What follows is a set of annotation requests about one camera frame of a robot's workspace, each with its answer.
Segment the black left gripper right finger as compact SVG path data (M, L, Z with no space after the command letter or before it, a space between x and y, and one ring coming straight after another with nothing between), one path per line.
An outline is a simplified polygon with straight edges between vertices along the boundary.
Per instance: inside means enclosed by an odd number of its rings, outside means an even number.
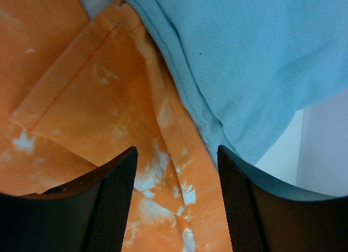
M347 251L347 197L305 190L217 151L233 251Z

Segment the orange tie-dye trousers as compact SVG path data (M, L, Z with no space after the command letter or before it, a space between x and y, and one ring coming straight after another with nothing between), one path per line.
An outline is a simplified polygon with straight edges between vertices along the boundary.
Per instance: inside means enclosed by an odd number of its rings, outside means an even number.
M1 0L1 191L41 193L130 146L123 251L231 251L218 172L138 15Z

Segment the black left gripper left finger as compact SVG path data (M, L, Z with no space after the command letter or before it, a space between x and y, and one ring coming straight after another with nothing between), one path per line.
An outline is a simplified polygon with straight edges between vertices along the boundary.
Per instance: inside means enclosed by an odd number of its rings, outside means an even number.
M138 152L42 194L1 194L1 251L121 251Z

